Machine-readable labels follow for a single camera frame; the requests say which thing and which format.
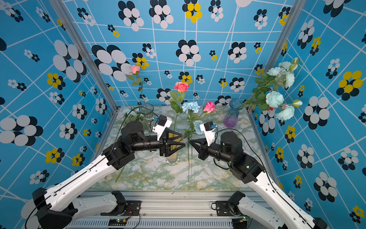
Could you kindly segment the yellow beige vase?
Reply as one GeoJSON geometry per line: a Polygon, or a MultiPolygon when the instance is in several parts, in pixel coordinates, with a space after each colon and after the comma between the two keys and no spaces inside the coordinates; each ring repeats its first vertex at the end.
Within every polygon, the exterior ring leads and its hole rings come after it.
{"type": "Polygon", "coordinates": [[[169,157],[165,158],[166,163],[170,166],[177,165],[179,160],[180,160],[180,157],[178,155],[178,152],[174,153],[172,156],[169,156],[169,157]]]}

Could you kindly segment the clear ribbed glass vase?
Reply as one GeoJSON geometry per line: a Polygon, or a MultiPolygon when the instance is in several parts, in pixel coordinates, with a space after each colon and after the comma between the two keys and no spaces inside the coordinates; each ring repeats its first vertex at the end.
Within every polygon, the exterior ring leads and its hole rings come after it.
{"type": "Polygon", "coordinates": [[[144,104],[139,108],[139,112],[143,115],[143,124],[147,131],[152,132],[151,123],[154,120],[154,106],[152,104],[144,104]]]}

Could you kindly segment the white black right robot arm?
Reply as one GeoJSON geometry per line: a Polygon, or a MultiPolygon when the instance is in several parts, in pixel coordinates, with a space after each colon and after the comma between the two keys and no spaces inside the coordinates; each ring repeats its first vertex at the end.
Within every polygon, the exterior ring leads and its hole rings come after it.
{"type": "Polygon", "coordinates": [[[215,134],[210,131],[206,138],[190,141],[199,153],[199,159],[209,156],[224,161],[231,173],[259,194],[271,207],[268,210],[244,193],[237,191],[228,200],[232,214],[247,215],[269,229],[327,229],[327,223],[302,210],[269,177],[264,166],[244,152],[242,140],[233,131],[221,135],[220,144],[215,143],[215,134]]]}

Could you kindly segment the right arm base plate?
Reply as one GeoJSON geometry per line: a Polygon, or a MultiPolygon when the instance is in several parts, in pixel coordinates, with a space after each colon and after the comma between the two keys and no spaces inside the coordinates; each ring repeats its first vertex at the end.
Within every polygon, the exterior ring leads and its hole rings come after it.
{"type": "Polygon", "coordinates": [[[230,210],[228,201],[215,201],[213,209],[218,217],[233,217],[235,216],[230,210]]]}

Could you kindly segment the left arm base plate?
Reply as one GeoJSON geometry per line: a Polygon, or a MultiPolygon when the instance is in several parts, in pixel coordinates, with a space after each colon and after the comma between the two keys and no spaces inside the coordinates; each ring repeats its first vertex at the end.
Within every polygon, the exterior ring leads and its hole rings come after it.
{"type": "Polygon", "coordinates": [[[141,201],[128,200],[118,203],[117,206],[108,213],[101,213],[101,216],[138,216],[141,209],[141,201]]]}

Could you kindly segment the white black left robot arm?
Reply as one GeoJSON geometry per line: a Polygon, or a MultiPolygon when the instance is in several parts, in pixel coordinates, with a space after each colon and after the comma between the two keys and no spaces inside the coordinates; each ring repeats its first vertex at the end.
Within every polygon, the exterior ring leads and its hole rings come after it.
{"type": "Polygon", "coordinates": [[[185,143],[178,141],[183,135],[170,130],[171,123],[166,116],[159,117],[153,135],[145,135],[139,121],[128,123],[121,129],[121,136],[89,165],[54,187],[35,190],[35,206],[27,220],[34,220],[36,229],[64,229],[72,221],[91,215],[132,216],[133,209],[120,191],[94,198],[80,195],[134,160],[138,151],[158,150],[161,156],[169,157],[184,148],[185,143]]]}

